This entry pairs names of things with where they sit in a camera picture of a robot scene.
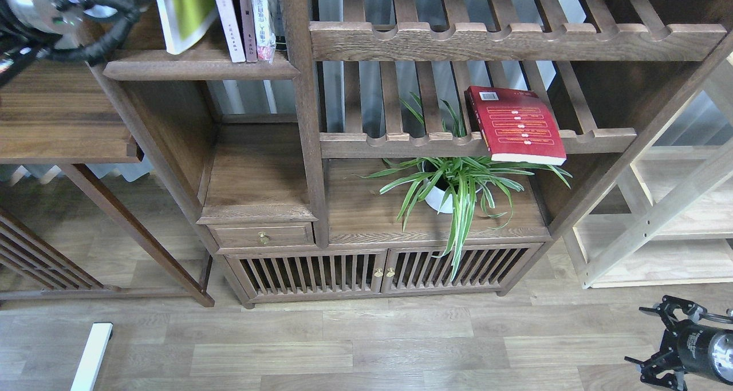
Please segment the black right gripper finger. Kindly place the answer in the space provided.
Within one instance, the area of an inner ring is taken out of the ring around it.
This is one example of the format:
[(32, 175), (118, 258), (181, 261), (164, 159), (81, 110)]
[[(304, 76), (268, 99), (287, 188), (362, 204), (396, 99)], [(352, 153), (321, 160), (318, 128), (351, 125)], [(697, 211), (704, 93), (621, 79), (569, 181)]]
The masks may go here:
[(675, 311), (681, 310), (693, 323), (701, 319), (707, 319), (717, 323), (732, 324), (731, 314), (710, 313), (706, 307), (702, 307), (694, 301), (665, 295), (659, 304), (653, 307), (639, 307), (639, 311), (647, 315), (659, 315), (665, 326), (675, 326), (680, 320), (675, 317)]
[(685, 368), (676, 351), (658, 351), (648, 360), (640, 361), (625, 356), (625, 360), (638, 368), (640, 381), (658, 389), (688, 390), (685, 382)]

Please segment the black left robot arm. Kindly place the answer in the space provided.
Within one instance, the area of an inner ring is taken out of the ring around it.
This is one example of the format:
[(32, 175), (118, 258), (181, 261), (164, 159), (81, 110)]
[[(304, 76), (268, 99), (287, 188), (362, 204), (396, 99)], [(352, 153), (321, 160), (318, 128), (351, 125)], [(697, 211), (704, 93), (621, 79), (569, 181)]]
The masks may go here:
[[(152, 0), (1, 0), (2, 84), (7, 84), (34, 61), (97, 64), (125, 41)], [(84, 21), (110, 22), (97, 41), (60, 48), (66, 34)]]

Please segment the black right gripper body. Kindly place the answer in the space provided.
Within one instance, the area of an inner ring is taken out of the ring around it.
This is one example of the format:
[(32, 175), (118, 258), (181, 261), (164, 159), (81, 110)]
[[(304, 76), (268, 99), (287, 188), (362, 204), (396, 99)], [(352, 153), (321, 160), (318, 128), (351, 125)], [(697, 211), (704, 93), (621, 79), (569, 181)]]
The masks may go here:
[(663, 357), (658, 366), (672, 370), (663, 376), (662, 386), (684, 386), (684, 375), (697, 376), (732, 384), (732, 334), (730, 329), (704, 326), (689, 320), (680, 322), (673, 331), (666, 330), (661, 342)]

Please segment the white robot base bar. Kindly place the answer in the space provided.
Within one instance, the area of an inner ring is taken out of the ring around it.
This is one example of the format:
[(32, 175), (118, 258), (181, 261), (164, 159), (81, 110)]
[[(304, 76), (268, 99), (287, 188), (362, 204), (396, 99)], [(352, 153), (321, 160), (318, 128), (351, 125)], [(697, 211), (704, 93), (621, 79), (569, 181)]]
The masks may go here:
[(112, 336), (113, 323), (92, 324), (70, 390), (94, 390), (108, 341)]

